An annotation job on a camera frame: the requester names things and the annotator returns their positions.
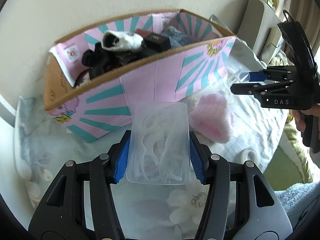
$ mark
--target pink cardboard box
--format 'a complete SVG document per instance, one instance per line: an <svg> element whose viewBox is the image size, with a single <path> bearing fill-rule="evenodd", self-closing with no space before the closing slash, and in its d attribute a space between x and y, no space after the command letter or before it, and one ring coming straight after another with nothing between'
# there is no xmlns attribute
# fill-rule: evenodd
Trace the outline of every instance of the pink cardboard box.
<svg viewBox="0 0 320 240"><path fill-rule="evenodd" d="M70 84L86 69L83 53L94 49L106 30L161 33L175 26L195 43L155 54L105 73L79 88ZM176 102L226 75L224 67L236 37L183 9L117 17L67 35L50 50L44 107L87 142L132 123L139 101Z"/></svg>

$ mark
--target cartoon illustration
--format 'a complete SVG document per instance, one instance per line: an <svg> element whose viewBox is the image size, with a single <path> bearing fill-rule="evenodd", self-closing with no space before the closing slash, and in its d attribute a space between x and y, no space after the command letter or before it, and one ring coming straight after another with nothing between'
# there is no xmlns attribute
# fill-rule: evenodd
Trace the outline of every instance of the cartoon illustration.
<svg viewBox="0 0 320 240"><path fill-rule="evenodd" d="M65 123L70 121L71 116L76 113L76 109L79 106L79 99L73 98L66 102L64 105L57 107L56 109L49 111L59 123Z"/></svg>
<svg viewBox="0 0 320 240"><path fill-rule="evenodd" d="M207 45L207 54L210 57L213 57L219 53L220 50L223 49L223 47L227 44L227 39L221 40L221 41L214 41L212 43L208 43Z"/></svg>

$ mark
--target black box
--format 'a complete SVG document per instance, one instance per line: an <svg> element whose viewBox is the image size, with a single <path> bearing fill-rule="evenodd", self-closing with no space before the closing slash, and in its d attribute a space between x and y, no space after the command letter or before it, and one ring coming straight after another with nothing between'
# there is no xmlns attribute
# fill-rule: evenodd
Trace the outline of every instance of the black box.
<svg viewBox="0 0 320 240"><path fill-rule="evenodd" d="M147 48L155 50L157 52L163 52L171 49L169 38L156 33L150 33L143 39L143 41Z"/></svg>

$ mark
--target blue fuzzy cloth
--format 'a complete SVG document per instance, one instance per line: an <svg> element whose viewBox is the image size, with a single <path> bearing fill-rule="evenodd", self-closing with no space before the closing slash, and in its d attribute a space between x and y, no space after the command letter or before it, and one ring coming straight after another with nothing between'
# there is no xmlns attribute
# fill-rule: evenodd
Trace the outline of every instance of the blue fuzzy cloth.
<svg viewBox="0 0 320 240"><path fill-rule="evenodd" d="M296 228L311 211L320 196L320 183L295 184L287 190L275 192L292 228Z"/></svg>
<svg viewBox="0 0 320 240"><path fill-rule="evenodd" d="M169 38L172 49L179 48L179 47L186 46L193 43L188 35L177 30L173 26L165 27L161 35Z"/></svg>

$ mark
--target teal stripe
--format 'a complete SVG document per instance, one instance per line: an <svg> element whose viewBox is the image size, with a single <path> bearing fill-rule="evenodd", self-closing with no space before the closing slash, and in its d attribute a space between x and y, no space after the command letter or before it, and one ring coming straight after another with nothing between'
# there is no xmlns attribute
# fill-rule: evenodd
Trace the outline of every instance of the teal stripe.
<svg viewBox="0 0 320 240"><path fill-rule="evenodd" d="M100 42L97 39L95 39L94 37L91 37L90 35L88 35L86 33L84 34L84 36L85 36L85 39L87 40L87 43L89 43L89 44L95 45L96 43Z"/></svg>
<svg viewBox="0 0 320 240"><path fill-rule="evenodd" d="M180 26L182 27L182 29L184 30L184 32L187 34L187 29L186 29L186 27L184 26L184 23L183 23L183 21L181 20L179 14L177 14L176 19L177 19L177 22L179 23L179 25L180 25Z"/></svg>
<svg viewBox="0 0 320 240"><path fill-rule="evenodd" d="M92 141L97 140L97 137L93 136L91 133L86 132L85 130L82 130L81 128L79 128L78 126L76 126L74 124L67 126L67 127L76 136L79 136L80 138L82 138L86 142L92 142Z"/></svg>
<svg viewBox="0 0 320 240"><path fill-rule="evenodd" d="M124 20L115 21L115 24L116 24L118 32L123 32L124 31Z"/></svg>
<svg viewBox="0 0 320 240"><path fill-rule="evenodd" d="M209 82L209 78L208 78L208 75L209 75L209 72L211 70L211 67L214 63L214 59L210 61L207 69L205 70L202 78L201 78L201 87L202 88L205 88L206 86L209 86L210 85L210 82Z"/></svg>
<svg viewBox="0 0 320 240"><path fill-rule="evenodd" d="M202 33L200 40L202 41L210 32L212 32L212 25L210 23L208 23L206 29Z"/></svg>
<svg viewBox="0 0 320 240"><path fill-rule="evenodd" d="M192 20L191 20L191 15L187 14L187 21L188 21L188 25L189 25L189 31L190 31L190 35L192 35Z"/></svg>
<svg viewBox="0 0 320 240"><path fill-rule="evenodd" d="M147 30L150 28L150 26L153 23L153 19L152 19L152 15L149 17L149 19L147 20L147 22L145 23L145 25L142 27L142 30Z"/></svg>
<svg viewBox="0 0 320 240"><path fill-rule="evenodd" d="M108 90L105 90L101 93L98 93L92 97L87 98L86 103L89 104L89 103L96 102L96 101L99 101L99 100L102 100L105 98L114 97L114 96L117 96L117 95L120 95L123 93L124 93L124 89L123 89L122 85L118 85L118 86L112 87Z"/></svg>
<svg viewBox="0 0 320 240"><path fill-rule="evenodd" d="M193 69L191 69L187 74L184 75L184 77L182 77L177 85L177 89L178 90L188 79L189 77L191 77L191 75L197 70L197 68L204 62L204 59L202 59Z"/></svg>
<svg viewBox="0 0 320 240"><path fill-rule="evenodd" d="M184 67L184 66L190 64L191 62L195 61L197 58L200 58L202 55L203 55L203 51L201 51L201 52L199 52L197 54L191 55L189 57L185 57L182 67Z"/></svg>
<svg viewBox="0 0 320 240"><path fill-rule="evenodd" d="M115 125L111 125L111 124L103 123L103 122L96 122L96 121L89 120L89 119L86 119L86 118L80 118L79 121L80 122L84 122L84 123L89 124L89 125L92 125L94 127L98 127L98 128L100 128L102 130L109 131L109 132L112 132L112 131L117 130L117 129L120 128L120 126L115 126Z"/></svg>
<svg viewBox="0 0 320 240"><path fill-rule="evenodd" d="M200 27L202 25L202 20L197 18L197 21L196 21L196 29L195 29L195 36L198 37L198 34L199 34L199 30L200 30Z"/></svg>
<svg viewBox="0 0 320 240"><path fill-rule="evenodd" d="M134 32L136 30L139 18L140 18L140 16L135 16L135 17L131 18L131 25L130 25L131 32Z"/></svg>
<svg viewBox="0 0 320 240"><path fill-rule="evenodd" d="M225 54L225 52L222 52L222 53L221 53L221 56L222 56L223 63L226 63L226 62L228 61L228 56L227 56L227 54Z"/></svg>
<svg viewBox="0 0 320 240"><path fill-rule="evenodd" d="M93 109L87 110L84 114L93 114L93 115L131 115L130 109L127 106L114 107L114 108L105 108L105 109Z"/></svg>
<svg viewBox="0 0 320 240"><path fill-rule="evenodd" d="M196 82L198 76L200 75L200 73L202 72L202 70L204 69L205 65L207 65L208 61L206 61L202 68L199 70L199 72L196 74L195 78L191 81L191 83L188 85L187 87L187 92L186 92L186 97L189 95L193 94L193 84Z"/></svg>
<svg viewBox="0 0 320 240"><path fill-rule="evenodd" d="M108 30L108 27L103 24L103 25L100 25L98 26L98 29L102 32L102 33L105 33L107 30Z"/></svg>
<svg viewBox="0 0 320 240"><path fill-rule="evenodd" d="M233 44L234 44L234 42L230 42L230 43L228 43L226 46L227 46L228 48L231 48L231 47L233 46Z"/></svg>
<svg viewBox="0 0 320 240"><path fill-rule="evenodd" d="M220 74L218 72L219 60L220 60L220 57L217 58L217 64L216 64L216 67L214 68L214 71L213 71L213 74L214 74L214 76L216 77L217 80L221 79L221 76L220 76Z"/></svg>

